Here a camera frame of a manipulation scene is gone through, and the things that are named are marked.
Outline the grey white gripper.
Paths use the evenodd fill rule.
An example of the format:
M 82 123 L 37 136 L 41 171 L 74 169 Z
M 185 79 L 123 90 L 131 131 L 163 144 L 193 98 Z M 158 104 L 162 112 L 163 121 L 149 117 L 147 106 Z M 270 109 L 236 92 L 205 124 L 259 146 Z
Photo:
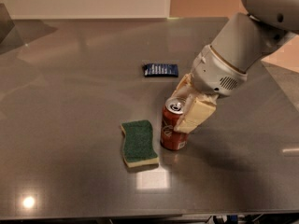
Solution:
M 218 97 L 230 96 L 247 81 L 247 76 L 224 61 L 210 45 L 204 46 L 192 63 L 191 73 L 172 93 L 172 97 L 187 98 L 174 130 L 192 132 L 216 111 Z M 194 92 L 193 86 L 203 93 Z

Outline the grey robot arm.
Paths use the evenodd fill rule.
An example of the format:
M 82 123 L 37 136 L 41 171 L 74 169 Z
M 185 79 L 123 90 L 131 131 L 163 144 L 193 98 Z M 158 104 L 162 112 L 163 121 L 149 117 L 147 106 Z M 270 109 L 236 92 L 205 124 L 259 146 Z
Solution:
M 241 0 L 235 14 L 192 63 L 172 96 L 185 100 L 174 130 L 190 133 L 247 80 L 249 68 L 274 53 L 299 32 L 299 0 Z

